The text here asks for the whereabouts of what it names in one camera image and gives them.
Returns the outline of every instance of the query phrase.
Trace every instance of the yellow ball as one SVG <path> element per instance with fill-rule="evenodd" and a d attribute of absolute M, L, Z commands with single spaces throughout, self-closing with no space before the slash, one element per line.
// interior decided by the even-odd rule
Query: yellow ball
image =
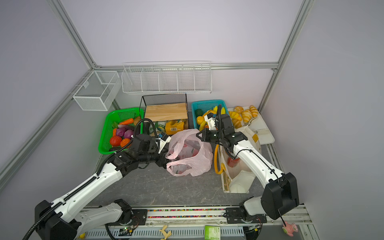
<path fill-rule="evenodd" d="M 204 117 L 202 117 L 202 116 L 199 116 L 199 117 L 197 117 L 196 118 L 196 123 L 198 124 L 198 125 L 201 125 L 201 123 L 204 121 Z"/>

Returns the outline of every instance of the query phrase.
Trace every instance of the white mesh basket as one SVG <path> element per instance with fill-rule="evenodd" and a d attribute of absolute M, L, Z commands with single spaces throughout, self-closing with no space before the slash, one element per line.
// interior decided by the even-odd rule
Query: white mesh basket
<path fill-rule="evenodd" d="M 108 111 L 120 88 L 116 71 L 93 71 L 73 98 L 82 110 Z"/>
<path fill-rule="evenodd" d="M 210 63 L 130 65 L 124 68 L 121 79 L 123 92 L 129 94 L 212 92 Z"/>

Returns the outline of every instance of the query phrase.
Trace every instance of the white tray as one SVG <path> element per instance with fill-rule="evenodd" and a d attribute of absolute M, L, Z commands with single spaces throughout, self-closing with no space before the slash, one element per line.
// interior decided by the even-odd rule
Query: white tray
<path fill-rule="evenodd" d="M 243 108 L 244 108 L 244 110 L 249 109 L 249 106 L 246 106 Z M 233 109 L 234 108 L 228 108 L 228 111 L 233 112 Z M 251 122 L 251 124 L 248 124 L 247 126 L 255 133 L 257 133 L 257 131 L 259 131 L 259 130 L 264 130 L 264 129 L 268 130 L 268 133 L 265 133 L 266 131 L 262 131 L 263 134 L 262 133 L 257 134 L 257 136 L 259 137 L 259 142 L 261 145 L 274 143 L 275 138 L 273 137 L 271 131 L 269 130 L 268 126 L 266 125 L 266 123 L 265 123 L 265 121 L 264 121 L 264 119 L 260 113 L 256 118 L 252 118 L 250 120 L 250 122 Z"/>

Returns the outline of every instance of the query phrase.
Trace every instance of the wooden board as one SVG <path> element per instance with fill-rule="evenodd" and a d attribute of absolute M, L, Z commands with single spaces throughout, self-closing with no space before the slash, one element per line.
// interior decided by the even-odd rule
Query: wooden board
<path fill-rule="evenodd" d="M 145 117 L 154 122 L 188 119 L 187 105 L 185 103 L 172 103 L 147 106 Z"/>

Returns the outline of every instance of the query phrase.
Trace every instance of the purple onion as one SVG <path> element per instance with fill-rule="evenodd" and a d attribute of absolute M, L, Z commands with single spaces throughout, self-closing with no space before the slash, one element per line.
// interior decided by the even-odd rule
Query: purple onion
<path fill-rule="evenodd" d="M 132 135 L 133 135 L 133 130 L 128 129 L 128 130 L 124 133 L 124 138 L 132 139 Z"/>
<path fill-rule="evenodd" d="M 127 129 L 125 129 L 125 128 L 123 128 L 123 127 L 118 128 L 118 129 L 116 130 L 116 135 L 119 136 L 119 137 L 122 137 L 122 136 L 124 136 L 124 133 L 125 133 L 126 131 L 127 131 Z"/>

